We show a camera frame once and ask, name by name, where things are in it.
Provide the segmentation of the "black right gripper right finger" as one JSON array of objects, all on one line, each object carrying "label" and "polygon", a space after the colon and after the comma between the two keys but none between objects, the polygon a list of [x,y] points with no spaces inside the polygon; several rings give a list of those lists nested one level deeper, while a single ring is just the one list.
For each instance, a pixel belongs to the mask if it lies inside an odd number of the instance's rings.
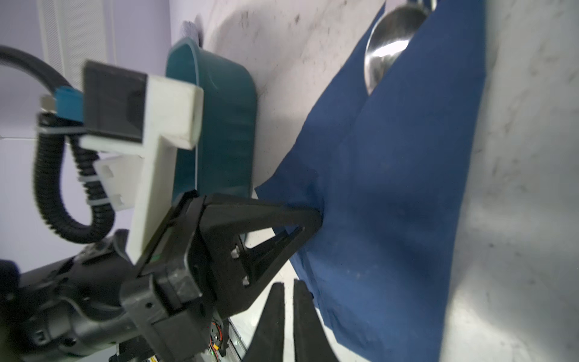
[{"label": "black right gripper right finger", "polygon": [[293,339],[297,362],[339,361],[324,333],[312,293],[300,280],[293,285]]}]

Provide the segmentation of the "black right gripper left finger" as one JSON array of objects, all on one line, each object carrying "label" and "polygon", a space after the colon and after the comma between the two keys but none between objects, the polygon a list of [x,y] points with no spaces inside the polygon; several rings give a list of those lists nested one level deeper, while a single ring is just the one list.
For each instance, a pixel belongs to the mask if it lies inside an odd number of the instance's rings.
[{"label": "black right gripper left finger", "polygon": [[243,362],[282,362],[284,326],[284,286],[283,283],[274,283]]}]

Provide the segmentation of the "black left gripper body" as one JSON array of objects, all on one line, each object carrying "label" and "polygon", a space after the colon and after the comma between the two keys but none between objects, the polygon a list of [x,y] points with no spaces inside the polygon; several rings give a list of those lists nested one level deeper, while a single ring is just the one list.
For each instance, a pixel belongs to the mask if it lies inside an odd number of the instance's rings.
[{"label": "black left gripper body", "polygon": [[198,230],[203,211],[197,192],[179,196],[121,286],[123,309],[163,361],[193,361],[207,349],[215,296]]}]

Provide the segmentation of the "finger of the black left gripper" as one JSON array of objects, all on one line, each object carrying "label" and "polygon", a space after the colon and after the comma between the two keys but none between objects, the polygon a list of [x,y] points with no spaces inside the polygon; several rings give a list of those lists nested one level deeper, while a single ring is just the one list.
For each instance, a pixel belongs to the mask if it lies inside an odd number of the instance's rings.
[{"label": "finger of the black left gripper", "polygon": [[200,232],[210,255],[210,285],[222,318],[246,311],[322,225],[315,208],[215,194]]}]

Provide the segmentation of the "teal plastic utensil tray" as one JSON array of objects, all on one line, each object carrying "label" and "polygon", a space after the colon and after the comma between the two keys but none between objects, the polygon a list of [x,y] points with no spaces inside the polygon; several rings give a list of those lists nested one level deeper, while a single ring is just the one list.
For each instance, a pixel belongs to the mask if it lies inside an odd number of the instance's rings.
[{"label": "teal plastic utensil tray", "polygon": [[258,109],[250,73],[183,38],[170,50],[165,75],[204,92],[200,140],[195,149],[177,153],[173,196],[196,190],[250,197]]}]

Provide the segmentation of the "dark blue paper napkin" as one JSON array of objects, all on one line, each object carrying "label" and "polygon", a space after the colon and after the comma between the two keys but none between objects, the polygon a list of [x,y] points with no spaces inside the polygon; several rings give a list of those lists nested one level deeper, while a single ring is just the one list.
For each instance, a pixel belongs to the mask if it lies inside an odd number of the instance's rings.
[{"label": "dark blue paper napkin", "polygon": [[364,34],[256,190],[322,213],[291,262],[336,340],[370,361],[440,357],[486,79],[485,6],[442,1],[372,93]]}]

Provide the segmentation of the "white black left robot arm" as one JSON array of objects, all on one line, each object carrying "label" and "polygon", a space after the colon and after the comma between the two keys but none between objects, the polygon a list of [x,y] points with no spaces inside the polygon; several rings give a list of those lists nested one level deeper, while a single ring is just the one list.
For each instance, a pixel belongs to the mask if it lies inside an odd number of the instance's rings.
[{"label": "white black left robot arm", "polygon": [[20,273],[1,263],[1,315],[22,361],[75,361],[141,337],[163,361],[209,347],[215,317],[247,310],[321,227],[314,208],[187,192],[142,256],[128,232]]}]

